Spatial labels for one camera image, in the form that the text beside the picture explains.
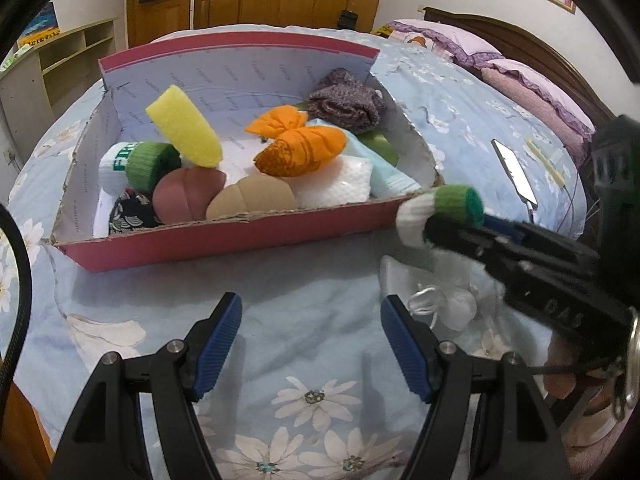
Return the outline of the brown knit sock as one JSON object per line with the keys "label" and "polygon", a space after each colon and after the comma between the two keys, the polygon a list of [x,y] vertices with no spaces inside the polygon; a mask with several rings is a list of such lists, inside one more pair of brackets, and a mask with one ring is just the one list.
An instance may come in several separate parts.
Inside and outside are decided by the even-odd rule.
{"label": "brown knit sock", "polygon": [[386,112],[381,93],[346,68],[324,76],[307,99],[307,113],[337,127],[361,134],[374,130]]}

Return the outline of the pink ruffled pillow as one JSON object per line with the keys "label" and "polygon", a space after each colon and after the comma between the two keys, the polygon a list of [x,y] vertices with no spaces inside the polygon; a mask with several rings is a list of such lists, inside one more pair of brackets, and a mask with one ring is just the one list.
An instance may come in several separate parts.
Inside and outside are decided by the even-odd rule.
{"label": "pink ruffled pillow", "polygon": [[528,65],[496,58],[478,70],[486,84],[541,120],[563,143],[576,167],[582,166],[596,127],[559,86]]}
{"label": "pink ruffled pillow", "polygon": [[372,34],[404,44],[417,44],[465,68],[477,68],[486,62],[504,58],[497,48],[480,36],[437,22],[406,18],[384,24],[372,30]]}

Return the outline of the black bag on floor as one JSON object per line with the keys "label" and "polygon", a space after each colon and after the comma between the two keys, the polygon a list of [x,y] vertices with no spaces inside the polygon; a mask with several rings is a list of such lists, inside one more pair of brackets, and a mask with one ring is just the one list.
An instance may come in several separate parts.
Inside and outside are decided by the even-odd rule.
{"label": "black bag on floor", "polygon": [[336,22],[337,29],[356,30],[359,15],[349,10],[343,10]]}

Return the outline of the red cardboard box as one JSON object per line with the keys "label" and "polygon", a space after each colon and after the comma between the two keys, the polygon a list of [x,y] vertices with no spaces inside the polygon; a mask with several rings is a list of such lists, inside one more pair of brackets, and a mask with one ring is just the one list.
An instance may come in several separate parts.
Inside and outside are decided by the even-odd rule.
{"label": "red cardboard box", "polygon": [[291,212],[258,212],[110,235],[111,202],[99,182],[99,161],[119,141],[156,141],[146,108],[168,87],[180,87],[221,140],[221,168],[230,182],[254,171],[259,142],[250,121],[281,104],[296,104],[331,70],[343,67],[381,91],[381,126],[399,169],[422,188],[437,182],[435,157],[400,107],[383,74],[384,41],[361,32],[303,27],[213,27],[120,51],[99,62],[104,96],[78,141],[53,223],[51,242],[84,269],[103,272],[325,240],[391,226],[396,197]]}

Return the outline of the white towel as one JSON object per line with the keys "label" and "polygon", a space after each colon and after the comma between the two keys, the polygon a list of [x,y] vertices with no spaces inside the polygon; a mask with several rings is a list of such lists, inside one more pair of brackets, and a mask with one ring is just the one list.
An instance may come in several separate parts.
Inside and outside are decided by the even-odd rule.
{"label": "white towel", "polygon": [[[232,185],[258,174],[253,158],[264,144],[254,136],[223,138],[224,158],[218,168]],[[331,208],[365,203],[370,198],[372,166],[367,159],[338,155],[325,167],[301,177],[281,177],[291,188],[297,206],[303,209]]]}

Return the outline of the yellow sponge block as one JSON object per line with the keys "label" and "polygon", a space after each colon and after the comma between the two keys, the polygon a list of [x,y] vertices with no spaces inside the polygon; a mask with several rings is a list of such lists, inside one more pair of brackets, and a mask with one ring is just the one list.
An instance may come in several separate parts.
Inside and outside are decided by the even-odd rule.
{"label": "yellow sponge block", "polygon": [[195,166],[217,167],[224,154],[214,128],[186,95],[172,84],[146,109],[157,130]]}

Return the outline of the pink round plush bun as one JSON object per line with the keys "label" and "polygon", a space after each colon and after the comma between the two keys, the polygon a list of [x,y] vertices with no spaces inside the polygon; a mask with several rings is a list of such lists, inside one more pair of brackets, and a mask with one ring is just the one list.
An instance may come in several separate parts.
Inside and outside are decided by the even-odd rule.
{"label": "pink round plush bun", "polygon": [[163,224],[203,221],[206,209],[226,185],[227,175],[216,168],[186,167],[166,174],[157,183],[152,204]]}

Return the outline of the smartphone on bed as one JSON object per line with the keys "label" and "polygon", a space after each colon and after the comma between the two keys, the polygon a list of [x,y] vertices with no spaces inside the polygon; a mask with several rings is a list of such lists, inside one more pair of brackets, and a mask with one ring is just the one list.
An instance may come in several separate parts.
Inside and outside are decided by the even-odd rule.
{"label": "smartphone on bed", "polygon": [[491,144],[500,160],[503,170],[509,177],[514,190],[520,200],[531,210],[536,210],[538,202],[534,193],[533,187],[530,184],[528,177],[518,160],[518,156],[515,155],[512,148],[501,143],[497,139],[492,139]]}

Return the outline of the light blue cloth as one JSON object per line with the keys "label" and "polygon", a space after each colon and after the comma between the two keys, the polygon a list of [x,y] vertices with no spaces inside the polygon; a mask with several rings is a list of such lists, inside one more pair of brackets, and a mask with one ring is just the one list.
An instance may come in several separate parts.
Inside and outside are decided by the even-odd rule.
{"label": "light blue cloth", "polygon": [[393,166],[378,153],[365,146],[348,130],[338,128],[346,136],[343,155],[367,159],[372,166],[370,194],[374,198],[392,198],[422,190],[420,184],[408,174]]}

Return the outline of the pink ruffled pillow near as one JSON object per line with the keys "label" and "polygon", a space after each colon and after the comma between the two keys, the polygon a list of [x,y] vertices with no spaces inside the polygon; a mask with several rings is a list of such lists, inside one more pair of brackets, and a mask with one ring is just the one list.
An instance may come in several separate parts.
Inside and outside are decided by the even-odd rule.
{"label": "pink ruffled pillow near", "polygon": [[496,58],[478,70],[486,84],[541,120],[563,143],[576,167],[582,166],[596,127],[559,86],[528,65]]}

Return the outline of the orange knit cloth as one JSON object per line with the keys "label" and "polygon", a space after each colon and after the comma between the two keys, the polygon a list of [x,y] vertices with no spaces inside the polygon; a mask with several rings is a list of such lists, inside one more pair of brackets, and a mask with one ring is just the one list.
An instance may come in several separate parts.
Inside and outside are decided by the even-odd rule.
{"label": "orange knit cloth", "polygon": [[301,177],[318,171],[341,155],[347,136],[332,126],[308,126],[308,114],[293,105],[281,105],[254,119],[245,131],[267,144],[254,165],[271,177]]}

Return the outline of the pink ruffled pillow far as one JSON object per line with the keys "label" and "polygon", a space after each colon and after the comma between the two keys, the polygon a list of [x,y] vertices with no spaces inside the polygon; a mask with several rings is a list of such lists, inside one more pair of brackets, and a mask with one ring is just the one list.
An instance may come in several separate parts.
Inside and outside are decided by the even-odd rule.
{"label": "pink ruffled pillow far", "polygon": [[372,30],[372,34],[404,44],[417,44],[465,68],[477,68],[486,62],[504,58],[497,48],[480,36],[437,22],[406,18],[384,24]]}

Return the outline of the green white sock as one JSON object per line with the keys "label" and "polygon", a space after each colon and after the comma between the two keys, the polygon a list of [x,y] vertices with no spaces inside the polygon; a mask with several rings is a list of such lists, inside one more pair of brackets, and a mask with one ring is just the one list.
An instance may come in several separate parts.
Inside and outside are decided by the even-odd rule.
{"label": "green white sock", "polygon": [[166,174],[181,166],[179,152],[169,143],[118,142],[99,162],[99,182],[102,190],[111,196],[119,195],[126,188],[152,194]]}
{"label": "green white sock", "polygon": [[395,226],[401,243],[411,248],[425,247],[426,222],[434,214],[466,226],[481,226],[484,204],[472,186],[447,184],[431,188],[399,206]]}

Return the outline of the tan round plush bun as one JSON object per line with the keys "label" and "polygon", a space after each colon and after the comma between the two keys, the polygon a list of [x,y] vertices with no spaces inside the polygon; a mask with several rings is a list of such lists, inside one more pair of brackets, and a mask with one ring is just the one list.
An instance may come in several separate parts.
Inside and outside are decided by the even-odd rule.
{"label": "tan round plush bun", "polygon": [[290,211],[297,208],[290,186],[266,174],[252,174],[220,191],[206,209],[206,219],[253,212]]}

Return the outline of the green ribbon bow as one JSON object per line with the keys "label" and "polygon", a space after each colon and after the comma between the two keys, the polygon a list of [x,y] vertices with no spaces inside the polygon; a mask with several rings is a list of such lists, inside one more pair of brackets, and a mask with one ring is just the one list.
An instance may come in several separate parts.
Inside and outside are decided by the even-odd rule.
{"label": "green ribbon bow", "polygon": [[[307,113],[307,107],[300,110],[294,107],[292,112],[286,113],[286,118],[282,119],[283,125],[287,129],[308,127],[309,118],[312,118]],[[329,160],[335,158],[338,154],[342,154],[346,146],[346,136],[344,133],[337,132],[336,125],[330,123],[329,126],[319,126],[319,134],[322,140],[329,141],[329,147],[326,148],[326,156],[324,159]],[[390,142],[386,140],[384,134],[376,127],[374,130],[355,134],[360,142],[381,155],[384,159],[390,162],[392,165],[397,164],[398,156],[395,151],[390,147]]]}

